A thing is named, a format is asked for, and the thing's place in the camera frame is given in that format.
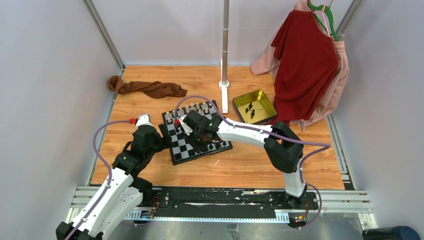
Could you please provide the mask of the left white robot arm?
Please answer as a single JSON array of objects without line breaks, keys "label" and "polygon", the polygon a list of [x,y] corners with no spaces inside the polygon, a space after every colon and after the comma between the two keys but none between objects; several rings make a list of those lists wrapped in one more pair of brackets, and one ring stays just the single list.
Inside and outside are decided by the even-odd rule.
[{"label": "left white robot arm", "polygon": [[149,121],[139,120],[135,126],[133,140],[108,167],[105,181],[89,203],[69,223],[58,225],[58,240],[106,240],[133,208],[152,203],[153,185],[138,175],[166,145]]}]

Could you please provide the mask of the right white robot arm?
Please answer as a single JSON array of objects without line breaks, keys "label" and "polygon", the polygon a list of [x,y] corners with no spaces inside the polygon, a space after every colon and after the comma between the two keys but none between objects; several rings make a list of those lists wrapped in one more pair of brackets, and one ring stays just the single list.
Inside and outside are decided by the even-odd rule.
[{"label": "right white robot arm", "polygon": [[206,150],[214,141],[240,142],[264,149],[271,164],[283,175],[286,204],[292,209],[305,204],[307,187],[300,173],[304,146],[285,123],[254,125],[220,115],[208,118],[194,110],[181,116],[176,123],[197,152]]}]

